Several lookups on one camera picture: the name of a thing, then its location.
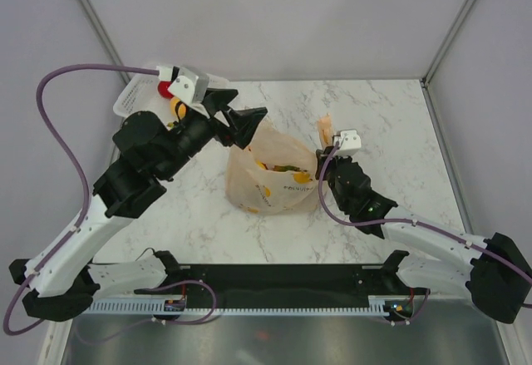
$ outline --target marble surface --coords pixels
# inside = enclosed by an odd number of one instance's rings
[[[232,107],[266,106],[280,131],[311,150],[319,146],[315,122],[327,113],[336,129],[356,128],[362,138],[356,158],[376,191],[463,229],[418,81],[232,85],[240,92]],[[167,194],[111,239],[96,260],[133,260],[150,246],[169,250],[181,263],[377,263],[404,249],[336,224],[322,209],[261,216],[233,207],[224,194],[228,155],[211,141],[165,184]],[[330,194],[328,203],[334,207]]]

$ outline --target yellow object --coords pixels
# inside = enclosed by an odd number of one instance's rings
[[[178,121],[183,120],[183,117],[186,116],[186,106],[179,97],[174,96],[170,99],[170,111]]]
[[[247,205],[240,205],[239,206],[242,210],[248,211],[250,213],[257,214],[259,211],[257,209],[254,209],[253,207],[248,207]]]
[[[312,179],[310,178],[310,174],[308,172],[296,172],[293,175],[293,180],[295,180],[299,184],[307,184]]]

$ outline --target white wall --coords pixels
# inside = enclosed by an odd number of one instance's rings
[[[8,265],[37,254],[81,206],[75,171],[37,114],[35,88],[55,68],[108,62],[75,0],[0,0],[0,311],[16,290]],[[89,181],[105,168],[118,120],[116,75],[78,72],[45,91],[58,130],[79,155]],[[22,307],[12,326],[29,324]],[[0,333],[2,363],[36,362],[47,323],[28,335]]]
[[[479,0],[431,92],[476,232],[509,235],[532,264],[532,0]]]
[[[464,0],[91,0],[124,63],[231,79],[421,77]]]

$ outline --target white cable clip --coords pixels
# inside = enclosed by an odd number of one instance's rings
[[[362,140],[357,130],[339,131],[332,137],[332,143],[338,145],[336,157],[353,156],[362,148]]]
[[[174,68],[169,66],[157,66],[157,71],[159,72],[159,81],[172,81],[172,74],[174,73]]]

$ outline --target translucent plastic bag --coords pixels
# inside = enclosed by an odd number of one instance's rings
[[[329,130],[320,127],[323,120]],[[322,145],[328,144],[328,116],[318,129]],[[263,121],[245,150],[230,149],[225,193],[233,205],[251,213],[313,211],[319,204],[317,166],[313,150]]]

